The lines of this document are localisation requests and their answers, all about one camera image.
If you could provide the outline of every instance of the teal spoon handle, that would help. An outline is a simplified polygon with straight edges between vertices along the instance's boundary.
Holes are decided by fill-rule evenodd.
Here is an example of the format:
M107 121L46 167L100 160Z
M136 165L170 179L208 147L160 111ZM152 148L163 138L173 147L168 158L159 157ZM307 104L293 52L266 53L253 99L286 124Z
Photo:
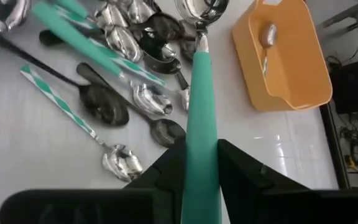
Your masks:
M139 66L138 64L131 62L130 60L124 59L122 57L120 57L117 53L115 53L114 51L112 51L111 49L107 48L106 46L104 46L103 44L101 44L100 42L89 38L89 40L101 51L103 52L106 56L108 56L115 64L117 64L118 66L120 66L122 69L127 70L128 72L131 72L134 75L138 75L140 77L146 78L150 81L152 81L153 83L165 87L165 82L160 79L159 77L156 77L155 75L151 74L150 72L148 72L146 69L142 68L141 66Z
M221 222L217 143L211 57L196 52L186 134L183 224Z
M82 27L85 29L99 29L99 27L90 22L89 20L87 20L84 17L79 16L78 14L71 12L67 9L65 9L64 7L58 6L56 4L52 5L53 9L56 10L56 12L62 16L64 19Z
M83 19L88 17L88 11L82 6L80 3L76 2L75 0L54 0L56 4L65 8L70 12L74 12L75 14L79 15Z
M115 76L122 76L122 70L112 63L110 58L103 54L95 45L93 45L84 35L79 33L67 21L60 18L60 16L48 4L40 1L38 2L32 12L55 33L59 38L70 44L79 52L92 58L95 62L104 66L107 70L112 72Z
M31 83L33 83L38 89L42 91L45 96L52 100L60 109L62 109L76 124L84 129L93 139L99 144L104 145L95 131L79 116L77 116L68 106L68 104L59 96L59 94L53 90L47 82L45 82L30 66L24 65L20 69L23 74Z

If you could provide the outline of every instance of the white table surface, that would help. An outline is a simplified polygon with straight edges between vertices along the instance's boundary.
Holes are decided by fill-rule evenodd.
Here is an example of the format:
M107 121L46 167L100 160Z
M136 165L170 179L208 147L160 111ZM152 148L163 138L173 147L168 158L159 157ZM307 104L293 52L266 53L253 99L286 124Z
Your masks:
M231 0L222 18L209 29L218 137L307 187L337 188L319 110L261 113L250 103L231 27L251 2ZM157 3L163 11L180 18L173 0ZM30 16L23 27L7 37L59 72L85 83L76 74L75 67L79 62L88 61L87 58L67 46L42 47L38 33L44 28ZM100 146L19 73L24 64L21 58L0 49L0 204L9 195L25 189L119 189L125 186L102 169ZM190 81L191 68L184 65L182 72ZM100 67L96 69L107 75ZM124 128L99 125L81 109L74 87L36 70L107 143L128 145L145 168L166 150L153 142L146 122L133 111ZM163 79L170 87L178 88L175 77ZM122 85L114 86L130 96ZM181 109L179 98L175 98L174 107L168 118L186 128L186 113ZM226 209L223 210L223 223L229 223Z

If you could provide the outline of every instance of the wire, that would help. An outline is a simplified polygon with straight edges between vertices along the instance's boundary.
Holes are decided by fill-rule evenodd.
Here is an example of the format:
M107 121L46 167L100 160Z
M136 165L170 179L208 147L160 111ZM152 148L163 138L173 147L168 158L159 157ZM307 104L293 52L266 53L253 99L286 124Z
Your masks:
M333 69L333 68L337 68L337 67L341 67L342 65L344 65L347 62L350 62L352 59L354 59L354 57L357 55L358 53L358 46L355 50L355 52L353 53L352 56L350 56L348 59L345 59L343 61L340 61L337 57L329 55L325 58L325 60L328 63L328 66Z

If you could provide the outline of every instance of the teal and white striped handle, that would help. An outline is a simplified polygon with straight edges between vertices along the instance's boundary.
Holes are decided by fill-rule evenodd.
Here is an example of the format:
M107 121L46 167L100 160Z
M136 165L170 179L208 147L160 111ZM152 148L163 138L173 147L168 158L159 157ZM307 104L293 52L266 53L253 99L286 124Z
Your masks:
M85 29L99 29L99 27L87 20L84 17L79 16L77 13L71 12L64 7L58 6L56 4L52 5L53 9L56 10L56 12L59 14L59 16L62 16L64 19L79 25Z
M67 105L67 103L53 90L47 82L45 82L33 69L28 65L24 65L20 69L23 74L31 83L33 83L38 89L42 91L49 99L51 99L56 105L59 106L72 120L75 121L82 129L84 129L93 139L95 139L100 145L104 145L103 141L93 131L93 129L80 117L78 117Z
M143 78L146 78L154 83L156 83L159 86L165 87L165 82L160 79L159 77L156 77L155 75L148 72L146 69L142 68L138 64L131 62L130 60L126 60L120 56L118 56L117 53L110 50L103 44L99 43L97 40L94 40L92 38L88 38L97 48L102 51L106 56L108 56L115 64L120 66L122 69L127 70L128 72L131 72L133 74L139 75Z

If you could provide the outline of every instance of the orange plastic container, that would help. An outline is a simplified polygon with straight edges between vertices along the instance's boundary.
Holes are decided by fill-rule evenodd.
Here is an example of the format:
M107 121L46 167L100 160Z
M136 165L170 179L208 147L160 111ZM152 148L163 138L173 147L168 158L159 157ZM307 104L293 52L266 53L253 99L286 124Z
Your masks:
M265 77L259 35L269 22L277 26L277 41L267 51ZM283 0L276 6L256 0L236 22L232 35L251 102L258 110L306 110L331 99L331 81L303 0Z

